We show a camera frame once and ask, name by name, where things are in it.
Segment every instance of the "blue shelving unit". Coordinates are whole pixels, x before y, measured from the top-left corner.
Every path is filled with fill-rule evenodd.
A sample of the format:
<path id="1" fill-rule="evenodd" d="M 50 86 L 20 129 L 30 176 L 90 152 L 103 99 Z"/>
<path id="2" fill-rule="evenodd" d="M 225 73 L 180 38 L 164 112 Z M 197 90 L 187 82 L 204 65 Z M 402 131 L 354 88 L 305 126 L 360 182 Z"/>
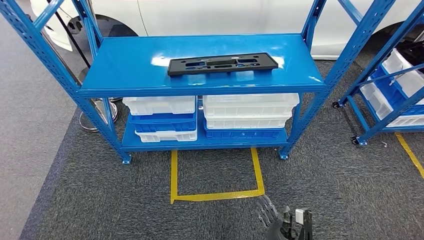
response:
<path id="1" fill-rule="evenodd" d="M 287 159 L 311 120 L 324 104 L 342 75 L 359 54 L 395 0 L 375 0 L 362 16 L 349 0 L 338 0 L 357 24 L 345 49 L 328 76 L 323 79 L 311 57 L 315 26 L 326 0 L 314 0 L 300 33 L 146 36 L 103 38 L 91 7 L 86 0 L 72 0 L 87 31 L 93 63 L 84 83 L 68 71 L 40 34 L 47 20 L 55 14 L 63 0 L 52 0 L 32 23 L 14 0 L 0 0 L 2 15 L 37 55 L 79 108 L 119 154 L 124 164 L 131 161 L 131 152 L 174 149 L 219 149 L 250 147 L 282 147 L 281 159 Z M 170 59 L 196 56 L 216 56 L 268 52 L 279 68 L 269 71 L 243 71 L 169 77 Z M 162 141 L 142 143 L 127 124 L 119 141 L 112 121 L 109 97 L 148 97 L 186 95 L 225 95 L 299 93 L 289 136 L 285 130 L 273 139 L 213 139 L 206 138 L 203 116 L 198 115 L 198 139 L 192 142 Z M 303 93 L 315 93 L 301 116 Z M 107 124 L 99 116 L 90 99 L 102 98 Z"/>
<path id="2" fill-rule="evenodd" d="M 420 24 L 422 22 L 423 14 L 424 0 L 418 4 L 408 19 L 403 22 L 394 35 L 387 41 L 387 43 L 383 46 L 380 52 L 378 52 L 368 67 L 360 74 L 351 87 L 346 91 L 343 97 L 338 101 L 333 102 L 332 106 L 334 108 L 345 107 L 347 106 L 347 103 L 349 103 L 364 129 L 364 133 L 362 135 L 354 136 L 351 138 L 353 144 L 359 144 L 362 146 L 367 145 L 367 141 L 377 133 L 424 131 L 424 125 L 387 127 L 399 116 L 416 115 L 421 113 L 422 106 L 416 105 L 416 103 L 424 98 L 424 87 L 419 89 L 414 95 L 408 98 L 397 82 L 394 82 L 390 88 L 388 83 L 394 79 L 394 76 L 424 68 L 424 63 L 408 69 L 393 72 L 391 74 L 388 74 L 384 70 L 384 67 L 381 65 L 386 57 L 392 52 L 393 48 L 395 48 L 396 45 L 404 38 L 404 36 L 408 34 L 416 24 Z M 371 83 L 375 83 L 376 86 L 378 86 L 384 93 L 384 95 L 390 97 L 387 100 L 393 108 L 393 111 L 383 119 L 378 118 L 373 106 L 360 91 L 360 87 Z M 375 121 L 374 126 L 368 125 L 360 109 L 358 108 L 353 98 L 353 96 L 356 94 L 360 95 L 362 100 L 365 102 L 367 110 L 371 113 L 371 116 Z"/>

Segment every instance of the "stacked bins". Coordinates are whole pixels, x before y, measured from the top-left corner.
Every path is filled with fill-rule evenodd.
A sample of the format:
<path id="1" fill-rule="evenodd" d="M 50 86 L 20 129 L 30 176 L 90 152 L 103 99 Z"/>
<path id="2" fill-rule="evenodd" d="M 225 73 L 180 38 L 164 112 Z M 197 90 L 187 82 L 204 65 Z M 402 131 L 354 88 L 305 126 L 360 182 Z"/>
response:
<path id="1" fill-rule="evenodd" d="M 128 122 L 143 143 L 196 141 L 196 96 L 124 97 Z"/>
<path id="2" fill-rule="evenodd" d="M 386 61 L 370 76 L 375 79 L 400 70 L 411 68 L 412 65 L 393 49 Z M 418 70 L 410 71 L 394 77 L 388 77 L 364 85 L 360 91 L 374 108 L 381 120 L 396 109 L 406 99 L 410 98 L 420 88 L 424 87 L 424 74 Z M 408 108 L 401 116 L 387 127 L 407 127 L 424 125 L 424 99 Z"/>
<path id="3" fill-rule="evenodd" d="M 204 128 L 213 139 L 275 139 L 284 131 L 297 93 L 205 95 Z"/>

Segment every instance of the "white plastic crate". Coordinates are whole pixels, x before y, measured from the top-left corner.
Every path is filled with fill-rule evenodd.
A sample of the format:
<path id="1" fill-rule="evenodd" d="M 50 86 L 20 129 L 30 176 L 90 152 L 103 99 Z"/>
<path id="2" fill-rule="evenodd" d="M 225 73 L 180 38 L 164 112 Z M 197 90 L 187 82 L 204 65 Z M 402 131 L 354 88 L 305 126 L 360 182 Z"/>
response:
<path id="1" fill-rule="evenodd" d="M 382 63 L 389 74 L 402 69 L 412 68 L 412 65 L 398 52 L 396 48 L 391 51 L 390 56 Z"/>
<path id="2" fill-rule="evenodd" d="M 259 117 L 286 118 L 299 104 L 297 93 L 205 95 L 203 112 L 207 120 Z"/>
<path id="3" fill-rule="evenodd" d="M 362 86 L 360 91 L 374 108 L 380 120 L 393 112 L 392 106 L 373 82 Z"/>
<path id="4" fill-rule="evenodd" d="M 412 68 L 412 65 L 398 52 L 398 50 L 396 50 L 396 48 L 391 51 L 391 55 L 382 65 L 389 74 Z M 418 70 L 394 76 L 394 79 L 402 87 L 403 92 L 408 98 L 424 87 L 424 75 Z M 424 105 L 424 99 L 417 104 Z"/>
<path id="5" fill-rule="evenodd" d="M 196 108 L 196 96 L 146 96 L 124 97 L 122 102 L 132 115 L 192 114 Z"/>
<path id="6" fill-rule="evenodd" d="M 198 139 L 198 130 L 194 131 L 157 131 L 135 132 L 143 143 L 158 143 L 160 141 L 189 142 Z"/>
<path id="7" fill-rule="evenodd" d="M 280 117 L 206 118 L 208 129 L 276 129 L 284 128 L 292 112 Z"/>
<path id="8" fill-rule="evenodd" d="M 418 126 L 424 125 L 424 115 L 408 115 L 399 116 L 392 121 L 387 127 L 404 127 L 404 126 Z"/>
<path id="9" fill-rule="evenodd" d="M 393 111 L 392 106 L 389 104 L 387 99 L 384 97 L 382 92 L 377 88 L 374 83 L 369 83 L 360 88 L 360 91 L 364 97 L 369 101 L 371 106 L 374 108 L 378 118 L 382 120 L 389 113 Z M 418 126 L 424 125 L 424 115 L 406 115 L 399 116 L 387 127 L 405 127 L 405 126 Z"/>

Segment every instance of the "gray carpet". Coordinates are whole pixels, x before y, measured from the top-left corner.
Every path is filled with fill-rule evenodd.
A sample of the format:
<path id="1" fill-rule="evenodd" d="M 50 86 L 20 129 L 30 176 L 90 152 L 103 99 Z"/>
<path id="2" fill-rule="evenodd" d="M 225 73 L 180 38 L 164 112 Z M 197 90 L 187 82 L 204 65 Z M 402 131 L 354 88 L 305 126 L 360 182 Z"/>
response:
<path id="1" fill-rule="evenodd" d="M 323 76 L 333 65 L 316 63 Z M 289 160 L 280 160 L 274 148 L 258 149 L 265 193 L 280 211 L 284 205 L 310 208 L 315 239 L 420 239 L 424 179 L 395 135 L 352 145 L 350 137 L 362 131 L 352 111 L 331 108 L 361 70 L 352 65 Z M 122 134 L 127 110 L 119 107 Z M 256 198 L 171 205 L 169 151 L 136 153 L 131 165 L 122 165 L 98 133 L 75 125 L 74 118 L 61 147 L 66 154 L 50 170 L 56 178 L 46 179 L 21 239 L 265 239 Z M 424 159 L 422 137 L 405 135 Z M 249 149 L 178 152 L 180 195 L 255 188 Z"/>

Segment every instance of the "blue plastic bin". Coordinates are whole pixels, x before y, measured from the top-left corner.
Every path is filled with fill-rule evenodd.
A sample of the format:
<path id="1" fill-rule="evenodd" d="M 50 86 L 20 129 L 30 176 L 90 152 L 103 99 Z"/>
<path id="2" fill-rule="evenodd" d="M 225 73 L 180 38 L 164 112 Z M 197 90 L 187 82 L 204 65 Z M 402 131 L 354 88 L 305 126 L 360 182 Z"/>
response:
<path id="1" fill-rule="evenodd" d="M 375 72 L 371 75 L 371 78 L 375 79 L 388 74 L 389 73 L 386 71 L 386 69 L 382 65 L 379 65 Z M 393 84 L 390 85 L 393 80 L 395 80 L 394 77 L 388 77 L 377 80 L 374 83 L 377 88 L 380 89 L 381 93 L 387 99 L 391 107 L 396 109 L 400 104 L 408 99 L 408 96 L 404 93 L 401 85 L 399 85 L 397 81 L 394 81 Z M 402 116 L 421 114 L 424 114 L 424 105 L 413 105 L 404 113 L 402 113 Z"/>
<path id="2" fill-rule="evenodd" d="M 172 114 L 158 113 L 153 115 L 129 115 L 129 123 L 135 126 L 138 133 L 154 133 L 159 131 L 186 132 L 196 130 L 197 110 L 194 113 Z"/>
<path id="3" fill-rule="evenodd" d="M 284 128 L 209 129 L 203 123 L 208 139 L 276 139 Z"/>

